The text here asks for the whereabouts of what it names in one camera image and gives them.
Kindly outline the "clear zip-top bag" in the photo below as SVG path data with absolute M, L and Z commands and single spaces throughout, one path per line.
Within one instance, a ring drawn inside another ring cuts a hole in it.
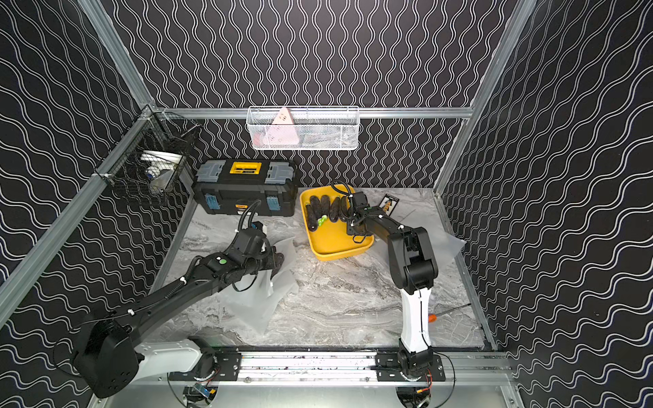
M 438 269 L 437 277 L 440 278 L 445 269 L 454 262 L 466 241 L 458 239 L 443 229 L 429 231 L 429 237 Z
M 233 316 L 260 334 L 265 333 L 282 299 L 299 290 L 291 270 L 297 258 L 294 240 L 279 241 L 275 248 L 284 256 L 282 268 L 275 275 L 272 270 L 261 271 L 256 278 L 247 275 L 237 284 L 240 292 L 228 287 L 218 294 L 220 303 Z

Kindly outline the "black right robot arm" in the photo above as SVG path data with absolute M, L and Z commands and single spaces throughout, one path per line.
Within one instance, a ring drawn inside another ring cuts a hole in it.
M 438 266 L 428 231 L 412 228 L 372 207 L 362 192 L 346 196 L 350 236 L 376 236 L 388 249 L 389 273 L 401 292 L 402 331 L 397 360 L 408 378 L 425 375 L 433 364 L 434 350 L 429 335 L 429 303 L 438 276 Z

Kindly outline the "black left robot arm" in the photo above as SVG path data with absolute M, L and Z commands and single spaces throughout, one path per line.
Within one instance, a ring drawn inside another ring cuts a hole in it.
M 278 273 L 284 261 L 260 223 L 242 229 L 226 250 L 194 258 L 180 278 L 146 298 L 86 316 L 72 342 L 70 362 L 99 399 L 142 377 L 188 372 L 199 381 L 212 379 L 219 364 L 207 342 L 191 338 L 146 346 L 145 338 L 193 304 L 234 288 L 245 276 Z

